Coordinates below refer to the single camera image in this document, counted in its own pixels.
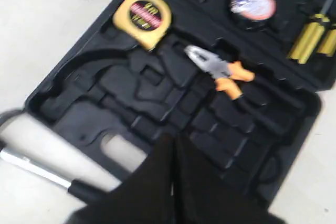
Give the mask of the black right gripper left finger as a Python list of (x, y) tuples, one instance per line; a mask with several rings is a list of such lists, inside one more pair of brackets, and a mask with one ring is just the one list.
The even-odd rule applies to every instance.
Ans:
[(164, 134), (144, 162), (102, 199), (70, 215), (67, 223), (173, 223), (174, 138)]

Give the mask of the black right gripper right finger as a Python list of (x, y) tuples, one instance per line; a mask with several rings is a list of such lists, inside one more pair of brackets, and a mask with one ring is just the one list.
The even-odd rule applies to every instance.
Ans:
[(284, 223), (219, 178), (193, 143), (174, 139), (176, 223)]

